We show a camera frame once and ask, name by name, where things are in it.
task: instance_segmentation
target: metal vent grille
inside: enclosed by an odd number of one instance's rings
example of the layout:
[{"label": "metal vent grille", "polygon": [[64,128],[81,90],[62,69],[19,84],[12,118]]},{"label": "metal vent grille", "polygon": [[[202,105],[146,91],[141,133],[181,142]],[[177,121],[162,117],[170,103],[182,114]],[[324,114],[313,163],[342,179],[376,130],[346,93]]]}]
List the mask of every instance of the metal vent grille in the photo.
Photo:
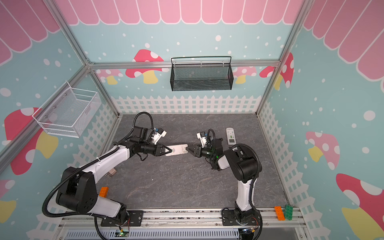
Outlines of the metal vent grille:
[{"label": "metal vent grille", "polygon": [[[236,228],[175,228],[175,229],[131,229],[126,238],[115,237],[118,229],[100,230],[109,239],[238,239]],[[65,240],[94,240],[100,239],[96,230],[68,230]]]},{"label": "metal vent grille", "polygon": [[231,57],[200,57],[200,63],[188,58],[172,58],[172,91],[231,90]]}]

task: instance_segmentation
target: orange lego brick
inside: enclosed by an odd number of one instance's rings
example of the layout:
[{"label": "orange lego brick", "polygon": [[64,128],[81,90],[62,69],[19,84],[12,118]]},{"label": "orange lego brick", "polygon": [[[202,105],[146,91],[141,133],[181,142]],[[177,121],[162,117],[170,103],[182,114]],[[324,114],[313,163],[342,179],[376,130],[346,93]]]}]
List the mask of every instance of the orange lego brick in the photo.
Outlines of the orange lego brick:
[{"label": "orange lego brick", "polygon": [[100,197],[107,197],[109,187],[102,187],[99,193]]},{"label": "orange lego brick", "polygon": [[276,206],[275,207],[275,211],[276,211],[276,214],[277,214],[277,219],[279,221],[285,221],[284,213],[283,213],[283,210],[281,209],[281,207],[280,206]]}]

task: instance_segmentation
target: black wire basket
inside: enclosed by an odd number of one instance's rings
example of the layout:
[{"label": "black wire basket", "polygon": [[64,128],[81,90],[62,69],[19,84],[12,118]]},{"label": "black wire basket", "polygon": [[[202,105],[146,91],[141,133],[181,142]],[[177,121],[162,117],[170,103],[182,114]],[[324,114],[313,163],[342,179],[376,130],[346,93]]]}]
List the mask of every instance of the black wire basket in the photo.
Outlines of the black wire basket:
[{"label": "black wire basket", "polygon": [[171,58],[172,91],[231,90],[230,56]]}]

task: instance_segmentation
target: black mounting bracket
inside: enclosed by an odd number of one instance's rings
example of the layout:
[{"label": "black mounting bracket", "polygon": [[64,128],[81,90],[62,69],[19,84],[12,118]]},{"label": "black mounting bracket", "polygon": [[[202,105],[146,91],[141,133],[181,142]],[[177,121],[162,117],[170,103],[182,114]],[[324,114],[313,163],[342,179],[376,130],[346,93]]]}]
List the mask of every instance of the black mounting bracket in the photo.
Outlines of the black mounting bracket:
[{"label": "black mounting bracket", "polygon": [[[134,210],[134,211],[127,211],[127,212],[129,213],[128,218],[130,218],[129,219],[129,226],[130,227],[141,226],[141,221],[143,220],[144,211]],[[110,221],[110,219],[106,218],[106,219],[103,219],[101,221],[100,226],[102,226],[102,227],[116,227],[118,225],[116,225],[114,222]],[[122,227],[127,227],[127,226],[128,226],[128,222],[126,224],[122,225]]]}]

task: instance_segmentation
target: white picket fence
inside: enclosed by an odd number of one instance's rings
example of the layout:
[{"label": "white picket fence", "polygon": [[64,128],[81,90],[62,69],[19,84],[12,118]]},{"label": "white picket fence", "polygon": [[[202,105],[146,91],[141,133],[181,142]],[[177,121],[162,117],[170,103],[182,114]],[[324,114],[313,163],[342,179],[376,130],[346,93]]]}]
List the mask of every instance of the white picket fence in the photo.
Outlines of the white picket fence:
[{"label": "white picket fence", "polygon": [[115,99],[112,97],[112,101],[119,110],[120,113],[136,114],[142,111],[149,113],[254,113],[260,104],[262,97],[246,98],[238,96],[231,98],[230,96],[223,98],[215,98],[215,96],[208,98],[207,96],[200,98],[157,98],[134,97],[131,99],[127,97],[123,99],[119,97]]},{"label": "white picket fence", "polygon": [[[99,109],[99,116],[96,116],[96,121],[92,122],[92,129],[87,129],[88,137],[83,137],[84,144],[78,145],[79,153],[73,154],[74,162],[67,164],[68,167],[78,167],[94,160],[101,151],[103,144],[106,141],[106,136],[112,128],[115,119],[111,108],[108,105],[102,105],[103,108]],[[52,213],[63,213],[67,208],[56,204],[56,194],[53,196],[48,204],[48,210]],[[26,232],[30,240],[36,239],[52,239],[61,217],[51,218],[43,214],[36,215],[39,223],[36,229]]]},{"label": "white picket fence", "polygon": [[323,214],[316,211],[313,206],[315,198],[310,197],[307,192],[308,185],[302,181],[303,173],[297,170],[298,162],[293,160],[293,152],[288,150],[289,144],[284,141],[285,135],[281,134],[281,127],[278,127],[278,120],[275,120],[275,114],[272,114],[270,102],[265,103],[259,117],[282,184],[288,189],[287,194],[290,202],[294,203],[294,207],[301,209],[312,238],[314,240],[328,240],[331,231],[321,224],[320,219]]}]

